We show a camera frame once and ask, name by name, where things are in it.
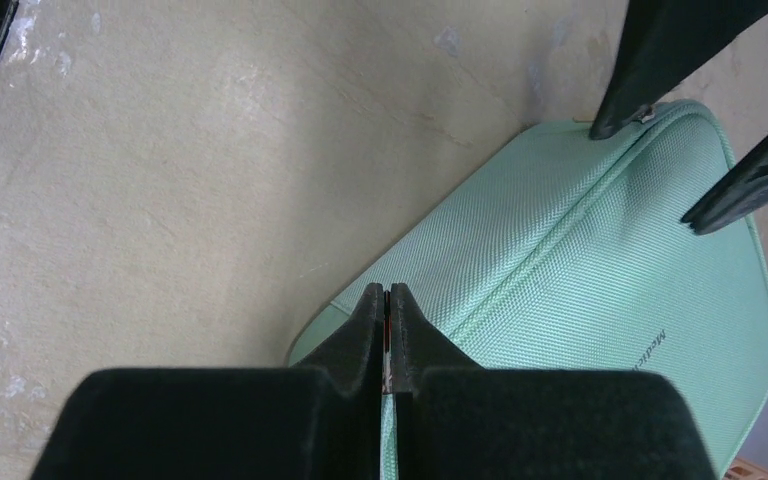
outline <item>woven fabric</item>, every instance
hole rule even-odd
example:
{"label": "woven fabric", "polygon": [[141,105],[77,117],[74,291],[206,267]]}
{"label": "woven fabric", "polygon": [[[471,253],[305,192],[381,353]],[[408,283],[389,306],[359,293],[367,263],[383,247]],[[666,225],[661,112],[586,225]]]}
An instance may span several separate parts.
{"label": "woven fabric", "polygon": [[[294,356],[365,285],[404,282],[485,367],[666,376],[724,472],[768,393],[766,267],[751,219],[704,237],[678,220],[732,166],[728,141],[695,102],[605,141],[588,127],[514,139],[341,293],[332,326]],[[383,478],[395,473],[392,418],[385,403]]]}

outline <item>concrete floor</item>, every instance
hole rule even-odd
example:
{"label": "concrete floor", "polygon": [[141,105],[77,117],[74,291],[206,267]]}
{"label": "concrete floor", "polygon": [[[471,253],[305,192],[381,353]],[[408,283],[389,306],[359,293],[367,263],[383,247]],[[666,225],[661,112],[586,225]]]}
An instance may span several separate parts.
{"label": "concrete floor", "polygon": [[[0,478],[27,475],[90,371],[279,364],[515,134],[593,116],[624,10],[28,0],[0,62]],[[672,96],[746,153],[768,17]]]}

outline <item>white paint stain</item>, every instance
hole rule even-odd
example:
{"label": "white paint stain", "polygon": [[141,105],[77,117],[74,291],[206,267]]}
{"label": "white paint stain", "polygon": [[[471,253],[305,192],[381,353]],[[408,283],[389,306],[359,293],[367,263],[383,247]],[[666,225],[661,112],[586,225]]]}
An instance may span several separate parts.
{"label": "white paint stain", "polygon": [[31,393],[28,394],[28,398],[31,400],[42,400],[45,398],[46,391],[42,387],[34,387],[31,389]]}
{"label": "white paint stain", "polygon": [[4,392],[4,396],[7,398],[13,398],[16,395],[24,392],[25,385],[27,383],[28,381],[19,375],[13,375],[10,377],[10,384],[7,385],[7,390]]}
{"label": "white paint stain", "polygon": [[304,278],[304,277],[306,277],[306,276],[310,275],[311,273],[313,273],[313,272],[315,272],[315,271],[319,270],[320,268],[322,268],[322,267],[327,267],[327,266],[328,266],[328,264],[327,264],[327,263],[323,263],[322,265],[319,265],[319,266],[313,267],[313,268],[311,268],[310,270],[306,271],[305,273],[303,273],[303,274],[299,275],[299,278]]}
{"label": "white paint stain", "polygon": [[458,35],[455,27],[447,26],[434,37],[434,45],[444,50],[449,56],[457,57],[460,54],[461,36]]}
{"label": "white paint stain", "polygon": [[555,22],[555,25],[552,27],[552,48],[558,48],[566,43],[570,33],[570,26],[572,26],[575,17],[576,12],[571,12]]}
{"label": "white paint stain", "polygon": [[537,101],[543,104],[543,81],[540,78],[540,67],[536,63],[528,65],[528,80],[531,83],[531,92],[537,97]]}
{"label": "white paint stain", "polygon": [[92,26],[93,33],[98,35],[101,33],[101,14],[98,12],[95,12],[90,19],[90,25]]}
{"label": "white paint stain", "polygon": [[68,53],[60,52],[57,55],[57,69],[64,77],[69,75],[69,72],[72,70],[72,57]]}
{"label": "white paint stain", "polygon": [[28,33],[34,31],[36,20],[36,15],[34,15],[32,17],[17,18],[13,21],[10,29],[13,32],[13,38],[19,42],[19,47],[10,55],[8,62],[24,60],[28,57]]}

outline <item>gray floor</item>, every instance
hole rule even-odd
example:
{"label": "gray floor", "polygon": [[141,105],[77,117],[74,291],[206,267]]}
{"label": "gray floor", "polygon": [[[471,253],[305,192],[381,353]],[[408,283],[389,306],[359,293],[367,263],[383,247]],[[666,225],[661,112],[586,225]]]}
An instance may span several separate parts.
{"label": "gray floor", "polygon": [[[592,117],[623,0],[29,0],[0,63],[0,478],[113,365],[275,365],[527,125]],[[742,155],[768,17],[671,97]],[[768,208],[759,215],[768,257]]]}

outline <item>mint green pouch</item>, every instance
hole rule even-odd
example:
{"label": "mint green pouch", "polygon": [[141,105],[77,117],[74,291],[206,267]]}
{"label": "mint green pouch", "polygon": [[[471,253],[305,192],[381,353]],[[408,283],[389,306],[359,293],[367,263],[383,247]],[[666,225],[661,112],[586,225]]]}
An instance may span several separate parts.
{"label": "mint green pouch", "polygon": [[[690,101],[608,140],[589,140],[589,126],[546,123],[511,141],[339,294],[290,362],[368,283],[404,282],[484,367],[664,375],[724,473],[768,394],[768,277],[751,218],[703,237],[679,219],[733,166],[728,140]],[[384,478],[392,420],[385,401]]]}

